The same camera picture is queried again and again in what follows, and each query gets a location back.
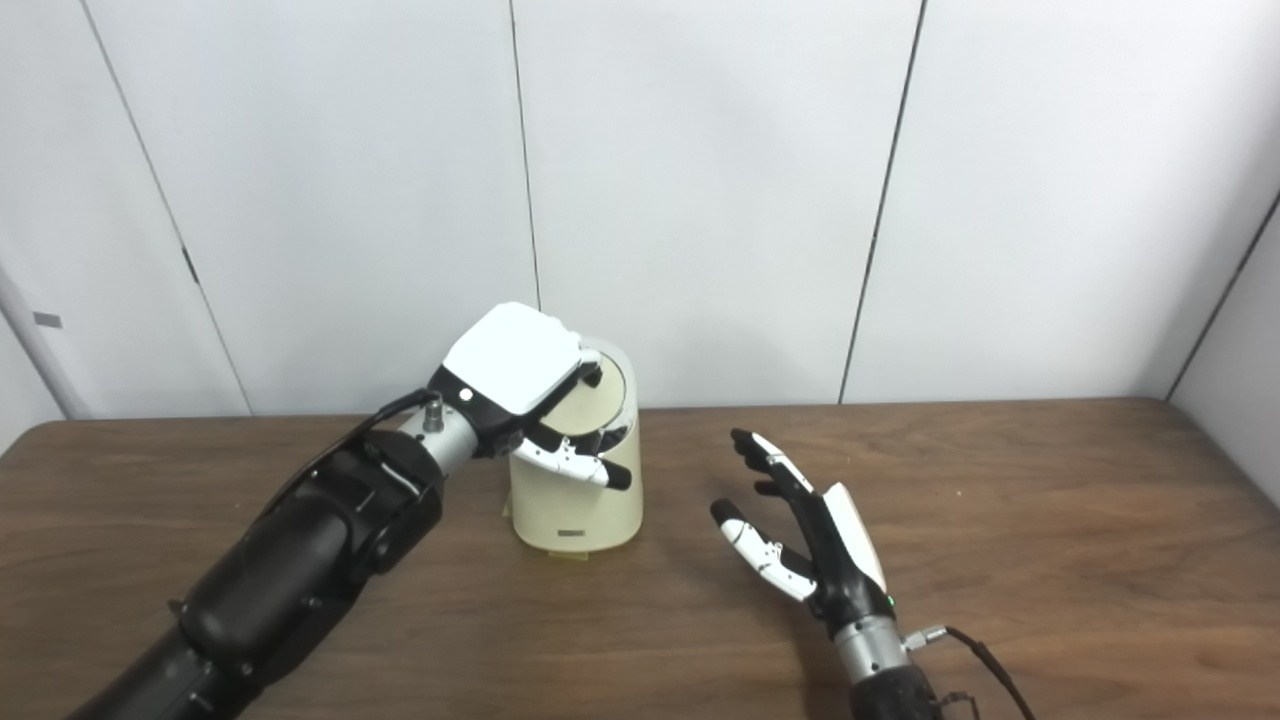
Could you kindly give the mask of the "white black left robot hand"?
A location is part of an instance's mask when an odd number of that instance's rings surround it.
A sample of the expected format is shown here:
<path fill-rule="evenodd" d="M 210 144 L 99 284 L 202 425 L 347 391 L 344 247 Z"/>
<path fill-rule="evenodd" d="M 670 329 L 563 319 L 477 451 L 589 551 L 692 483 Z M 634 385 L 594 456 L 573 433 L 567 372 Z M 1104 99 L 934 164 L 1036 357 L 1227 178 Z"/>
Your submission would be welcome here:
<path fill-rule="evenodd" d="M 442 402 L 442 433 L 458 450 L 424 446 L 444 471 L 515 454 L 554 474 L 626 491 L 634 474 L 602 456 L 604 430 L 564 433 L 545 423 L 579 386 L 602 384 L 603 360 L 561 320 L 525 304 L 499 304 L 454 342 L 426 383 L 429 398 Z"/>

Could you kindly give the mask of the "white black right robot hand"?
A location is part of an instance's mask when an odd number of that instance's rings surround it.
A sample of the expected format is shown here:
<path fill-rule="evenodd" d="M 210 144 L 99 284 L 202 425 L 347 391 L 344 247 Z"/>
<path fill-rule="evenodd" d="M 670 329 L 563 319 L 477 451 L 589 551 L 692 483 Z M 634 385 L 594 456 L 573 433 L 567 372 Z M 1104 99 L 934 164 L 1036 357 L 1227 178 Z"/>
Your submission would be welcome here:
<path fill-rule="evenodd" d="M 763 475 L 754 489 L 785 501 L 808 547 L 791 550 L 751 524 L 728 498 L 710 505 L 722 536 L 767 583 L 806 605 L 829 637 L 872 618 L 896 616 L 884 573 L 849 489 L 835 483 L 817 491 L 795 462 L 765 437 L 730 432 L 735 452 Z"/>

